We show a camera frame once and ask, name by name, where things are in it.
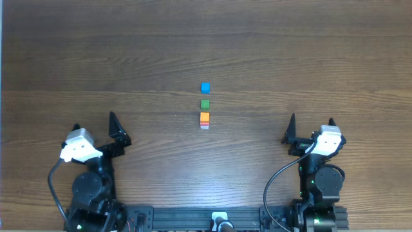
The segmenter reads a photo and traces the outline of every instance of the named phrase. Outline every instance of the green cube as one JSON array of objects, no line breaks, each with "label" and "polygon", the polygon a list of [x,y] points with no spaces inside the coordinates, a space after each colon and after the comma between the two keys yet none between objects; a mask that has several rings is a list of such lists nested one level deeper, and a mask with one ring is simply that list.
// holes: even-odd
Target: green cube
[{"label": "green cube", "polygon": [[201,100],[200,101],[200,109],[201,110],[209,110],[211,108],[211,102],[209,100]]}]

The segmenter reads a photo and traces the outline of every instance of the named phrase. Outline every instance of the blue cube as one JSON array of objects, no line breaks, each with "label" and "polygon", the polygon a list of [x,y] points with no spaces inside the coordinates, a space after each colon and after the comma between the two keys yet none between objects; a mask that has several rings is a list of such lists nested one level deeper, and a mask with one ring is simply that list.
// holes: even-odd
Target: blue cube
[{"label": "blue cube", "polygon": [[211,92],[211,84],[209,82],[204,82],[200,86],[201,93],[210,93]]}]

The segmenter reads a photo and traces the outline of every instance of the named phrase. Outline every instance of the cube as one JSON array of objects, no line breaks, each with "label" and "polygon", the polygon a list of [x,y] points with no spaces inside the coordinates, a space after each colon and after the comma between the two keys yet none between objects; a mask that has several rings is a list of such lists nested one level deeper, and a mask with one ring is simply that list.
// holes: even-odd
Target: cube
[{"label": "cube", "polygon": [[200,109],[201,110],[209,110],[211,108],[211,102],[209,100],[201,100],[200,101]]},{"label": "cube", "polygon": [[200,123],[209,123],[210,114],[206,112],[200,112]]},{"label": "cube", "polygon": [[209,82],[203,82],[200,86],[201,93],[209,94],[211,92],[211,84]]}]

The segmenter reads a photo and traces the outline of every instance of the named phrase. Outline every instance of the black cable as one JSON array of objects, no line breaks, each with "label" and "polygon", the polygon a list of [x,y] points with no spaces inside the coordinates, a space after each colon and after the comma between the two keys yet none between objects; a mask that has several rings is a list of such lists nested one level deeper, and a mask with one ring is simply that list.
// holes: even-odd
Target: black cable
[{"label": "black cable", "polygon": [[65,214],[65,212],[64,212],[64,209],[63,209],[63,207],[62,207],[62,204],[60,204],[60,201],[59,201],[59,199],[57,198],[56,192],[54,191],[53,184],[52,184],[52,176],[53,176],[54,172],[56,171],[56,169],[60,166],[60,164],[61,164],[62,162],[63,162],[63,159],[62,159],[62,158],[60,158],[60,159],[57,161],[56,165],[54,165],[54,167],[50,170],[49,176],[48,176],[48,178],[47,178],[47,181],[48,181],[48,184],[49,184],[49,188],[50,188],[51,195],[53,196],[53,199],[54,199],[54,201],[56,202],[57,208],[59,209],[60,213],[61,213],[62,216],[63,216],[63,219],[64,219],[65,223],[67,224],[67,231],[70,232],[71,229],[70,229],[69,220],[67,219],[67,216],[66,216],[66,214]]},{"label": "black cable", "polygon": [[266,202],[266,195],[268,193],[268,189],[270,184],[273,182],[273,180],[284,170],[286,170],[287,168],[289,168],[290,166],[301,162],[304,158],[306,158],[307,156],[309,156],[309,154],[315,149],[316,147],[316,141],[313,143],[312,148],[310,148],[310,150],[308,152],[306,152],[304,155],[302,155],[300,158],[296,159],[295,161],[292,161],[291,163],[287,164],[286,166],[284,166],[283,168],[281,168],[279,171],[277,171],[272,178],[270,178],[270,180],[268,181],[268,183],[266,184],[265,190],[263,192],[263,205],[265,206],[265,210],[268,213],[269,217],[278,225],[280,226],[282,229],[284,229],[287,232],[291,232],[289,229],[287,229],[285,226],[282,226],[270,213],[269,208],[268,208],[268,204]]},{"label": "black cable", "polygon": [[342,182],[345,180],[345,172],[343,171],[342,168],[336,165],[333,165],[333,164],[325,164],[324,167],[335,168],[341,174],[342,179],[343,179]]}]

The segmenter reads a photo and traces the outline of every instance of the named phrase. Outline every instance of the wood grain surface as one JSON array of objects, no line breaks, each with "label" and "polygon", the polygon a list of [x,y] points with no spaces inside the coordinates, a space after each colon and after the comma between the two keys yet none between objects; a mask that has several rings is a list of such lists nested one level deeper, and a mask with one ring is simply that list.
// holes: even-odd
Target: wood grain surface
[{"label": "wood grain surface", "polygon": [[[262,206],[294,158],[279,143],[334,117],[348,143],[340,206],[352,229],[412,227],[412,2],[7,0],[3,17],[3,229],[62,229],[46,177],[73,123],[133,145],[116,158],[120,201]],[[211,94],[200,94],[200,83]],[[211,128],[199,129],[200,100]],[[84,166],[54,176],[63,206]],[[299,196],[296,167],[271,205]]]}]

